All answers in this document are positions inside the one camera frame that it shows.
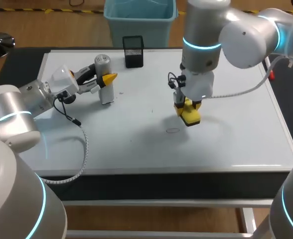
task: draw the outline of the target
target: metal table frame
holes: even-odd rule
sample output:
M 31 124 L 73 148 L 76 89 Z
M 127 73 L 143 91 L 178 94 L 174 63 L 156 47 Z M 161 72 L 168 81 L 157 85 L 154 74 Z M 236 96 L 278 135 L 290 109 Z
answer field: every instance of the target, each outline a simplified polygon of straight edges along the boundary
M 191 232 L 141 232 L 141 231 L 78 231 L 68 230 L 66 238 L 115 239 L 271 239 L 269 217 L 256 228 L 253 207 L 269 208 L 268 200 L 115 200 L 115 201 L 64 201 L 65 206 L 144 206 L 144 207 L 199 207 L 240 208 L 244 233 L 191 233 Z

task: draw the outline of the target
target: white coiled cable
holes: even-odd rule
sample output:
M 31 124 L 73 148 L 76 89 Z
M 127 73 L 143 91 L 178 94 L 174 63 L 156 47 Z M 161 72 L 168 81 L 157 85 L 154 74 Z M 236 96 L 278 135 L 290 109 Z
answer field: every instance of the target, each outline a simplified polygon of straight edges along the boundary
M 80 171 L 75 176 L 73 176 L 71 178 L 67 178 L 67 179 L 59 180 L 59 181 L 54 181 L 54 180 L 48 180 L 48 179 L 41 178 L 44 183 L 46 183 L 46 184 L 64 184 L 64 183 L 69 183 L 69 182 L 71 182 L 71 181 L 79 178 L 81 176 L 81 174 L 83 173 L 83 171 L 85 170 L 86 164 L 87 164 L 87 159 L 88 159 L 88 154 L 89 154 L 89 142 L 88 142 L 87 133 L 85 132 L 85 130 L 82 128 L 81 125 L 79 127 L 81 128 L 81 130 L 83 132 L 83 135 L 85 137 L 85 143 L 86 143 L 85 156 L 83 158 L 82 167 L 81 167 Z
M 281 59 L 283 59 L 283 58 L 285 58 L 285 56 L 282 56 L 282 55 L 275 58 L 275 60 L 269 66 L 269 68 L 268 68 L 268 70 L 267 70 L 264 78 L 255 87 L 250 88 L 249 90 L 245 90 L 245 91 L 242 91 L 242 92 L 238 92 L 238 93 L 227 94 L 227 95 L 220 95 L 220 96 L 211 96 L 211 97 L 208 97 L 207 99 L 218 99 L 218 98 L 228 98 L 228 97 L 233 97 L 233 96 L 241 96 L 241 95 L 247 94 L 249 92 L 252 92 L 252 91 L 258 89 L 262 84 L 265 83 L 265 81 L 267 80 L 267 78 L 270 76 L 271 71 L 274 68 L 274 66 L 276 65 L 276 63 L 278 61 L 280 61 Z

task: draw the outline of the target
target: small yellow tool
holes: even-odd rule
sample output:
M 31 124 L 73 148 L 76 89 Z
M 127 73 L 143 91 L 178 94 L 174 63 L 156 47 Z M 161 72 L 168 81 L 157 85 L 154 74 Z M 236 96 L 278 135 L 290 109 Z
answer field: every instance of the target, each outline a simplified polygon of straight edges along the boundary
M 102 81 L 105 83 L 106 86 L 110 85 L 114 79 L 118 76 L 118 74 L 108 74 L 102 77 Z

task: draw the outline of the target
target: yellow black tape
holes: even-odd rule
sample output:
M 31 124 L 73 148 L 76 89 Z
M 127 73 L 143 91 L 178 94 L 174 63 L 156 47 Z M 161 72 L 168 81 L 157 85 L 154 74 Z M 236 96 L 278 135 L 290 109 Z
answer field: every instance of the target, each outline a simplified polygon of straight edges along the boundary
M 45 13 L 50 13 L 53 11 L 60 12 L 76 12 L 76 13 L 95 13 L 95 14 L 103 14 L 101 10 L 73 10 L 73 9 L 58 9 L 58 8 L 0 8 L 0 11 L 44 11 Z M 259 13 L 260 10 L 245 10 L 243 12 L 256 14 Z M 293 14 L 293 10 L 285 11 L 289 14 Z M 185 15 L 186 12 L 179 11 L 180 15 Z
M 100 10 L 73 10 L 73 9 L 57 9 L 57 8 L 0 8 L 0 11 L 43 11 L 45 13 L 50 13 L 53 11 L 62 11 L 62 12 L 103 14 L 103 11 L 100 11 Z
M 261 10 L 244 10 L 243 12 L 245 12 L 245 13 L 251 13 L 251 14 L 257 14 L 257 13 L 261 12 Z M 284 11 L 284 12 L 287 12 L 287 13 L 289 13 L 289 14 L 293 14 L 293 10 Z M 180 15 L 185 15 L 186 12 L 184 12 L 184 11 L 179 11 L 178 14 L 180 14 Z

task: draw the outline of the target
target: black cable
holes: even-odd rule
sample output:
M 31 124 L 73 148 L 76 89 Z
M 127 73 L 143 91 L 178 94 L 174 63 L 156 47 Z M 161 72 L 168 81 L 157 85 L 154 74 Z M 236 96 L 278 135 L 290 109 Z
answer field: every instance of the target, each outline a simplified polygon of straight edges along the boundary
M 176 75 L 175 75 L 175 74 L 173 74 L 172 72 L 169 72 L 169 73 L 168 73 L 168 75 L 167 75 L 167 80 L 168 80 L 169 82 L 171 82 L 171 81 L 172 81 L 172 79 L 176 80 L 176 79 L 177 79 L 177 77 L 176 77 Z
M 71 4 L 71 0 L 69 0 L 69 5 L 70 5 L 70 6 L 81 6 L 81 5 L 84 4 L 84 3 L 85 3 L 85 0 L 82 0 L 82 2 L 81 2 L 80 4 L 73 5 L 73 4 Z
M 56 107 L 56 100 L 59 100 L 61 103 L 62 103 L 62 107 L 63 107 L 63 112 L 60 111 L 57 107 Z M 66 112 L 66 108 L 65 108 L 65 105 L 63 103 L 63 98 L 55 98 L 54 101 L 53 101 L 53 107 L 59 112 L 61 113 L 62 115 L 66 116 L 67 120 L 73 122 L 75 125 L 77 126 L 81 126 L 81 122 L 78 121 L 76 118 L 72 118 L 71 116 L 67 115 L 67 112 Z

